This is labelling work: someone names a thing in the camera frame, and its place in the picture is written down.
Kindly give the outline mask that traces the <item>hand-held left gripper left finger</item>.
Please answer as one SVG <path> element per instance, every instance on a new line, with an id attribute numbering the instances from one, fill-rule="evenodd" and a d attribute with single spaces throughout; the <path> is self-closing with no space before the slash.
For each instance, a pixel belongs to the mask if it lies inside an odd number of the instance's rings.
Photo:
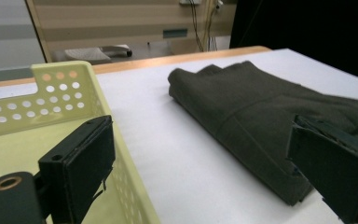
<path id="1" fill-rule="evenodd" d="M 105 190 L 115 159 L 113 121 L 109 115 L 84 122 L 39 159 L 39 174 L 48 185 L 55 223 L 82 222 Z"/>

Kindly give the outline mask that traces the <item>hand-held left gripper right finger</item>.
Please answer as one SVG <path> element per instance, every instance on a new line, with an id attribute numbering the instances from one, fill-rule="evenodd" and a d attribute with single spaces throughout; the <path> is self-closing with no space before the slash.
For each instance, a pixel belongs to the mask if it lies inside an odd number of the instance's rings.
<path id="1" fill-rule="evenodd" d="M 295 117 L 287 159 L 345 224 L 358 224 L 358 137 Z"/>

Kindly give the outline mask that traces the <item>pale yellow perforated plastic basket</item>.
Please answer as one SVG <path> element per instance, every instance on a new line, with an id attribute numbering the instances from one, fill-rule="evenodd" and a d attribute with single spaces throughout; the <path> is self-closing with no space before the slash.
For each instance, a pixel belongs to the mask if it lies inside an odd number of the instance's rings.
<path id="1" fill-rule="evenodd" d="M 37 64 L 31 72 L 34 94 L 5 98 L 5 92 L 27 91 L 30 86 L 0 88 L 0 176 L 34 174 L 37 160 L 66 135 L 87 120 L 111 113 L 89 63 Z M 82 224 L 160 224 L 118 126 L 113 130 L 113 171 Z"/>

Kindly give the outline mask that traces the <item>dark pants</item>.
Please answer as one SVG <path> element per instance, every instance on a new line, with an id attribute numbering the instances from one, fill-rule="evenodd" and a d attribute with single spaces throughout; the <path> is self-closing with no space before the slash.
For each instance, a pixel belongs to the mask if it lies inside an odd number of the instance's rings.
<path id="1" fill-rule="evenodd" d="M 358 100 L 322 94 L 266 73 L 251 62 L 197 73 L 173 70 L 169 95 L 285 203 L 311 191 L 286 159 L 296 115 L 326 121 L 358 138 Z"/>

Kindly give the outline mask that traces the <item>black curtain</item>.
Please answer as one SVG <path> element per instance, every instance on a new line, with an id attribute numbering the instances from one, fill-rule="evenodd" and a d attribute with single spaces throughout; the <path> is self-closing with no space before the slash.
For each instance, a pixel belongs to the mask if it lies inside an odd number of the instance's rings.
<path id="1" fill-rule="evenodd" d="M 229 46 L 292 49 L 358 77 L 358 0 L 238 0 Z"/>

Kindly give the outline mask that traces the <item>light wooden desk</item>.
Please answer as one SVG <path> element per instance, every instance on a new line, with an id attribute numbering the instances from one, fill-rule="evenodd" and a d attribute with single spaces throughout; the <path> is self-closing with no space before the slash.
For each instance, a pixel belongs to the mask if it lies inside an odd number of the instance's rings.
<path id="1" fill-rule="evenodd" d="M 66 49 L 230 35 L 238 0 L 25 0 L 44 57 Z M 164 38 L 164 30 L 187 37 Z"/>

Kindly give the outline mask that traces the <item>grey-green desk label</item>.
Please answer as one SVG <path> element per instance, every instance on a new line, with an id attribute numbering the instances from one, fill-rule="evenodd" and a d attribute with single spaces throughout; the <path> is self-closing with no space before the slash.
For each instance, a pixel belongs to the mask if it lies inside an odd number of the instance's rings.
<path id="1" fill-rule="evenodd" d="M 187 37 L 187 29 L 172 29 L 163 31 L 164 38 Z"/>

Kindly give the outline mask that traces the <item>white cabinet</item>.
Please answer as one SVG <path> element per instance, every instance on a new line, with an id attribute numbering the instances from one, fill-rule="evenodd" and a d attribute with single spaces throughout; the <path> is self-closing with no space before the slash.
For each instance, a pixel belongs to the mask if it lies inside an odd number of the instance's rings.
<path id="1" fill-rule="evenodd" d="M 25 0 L 0 0 L 0 69 L 44 61 Z"/>

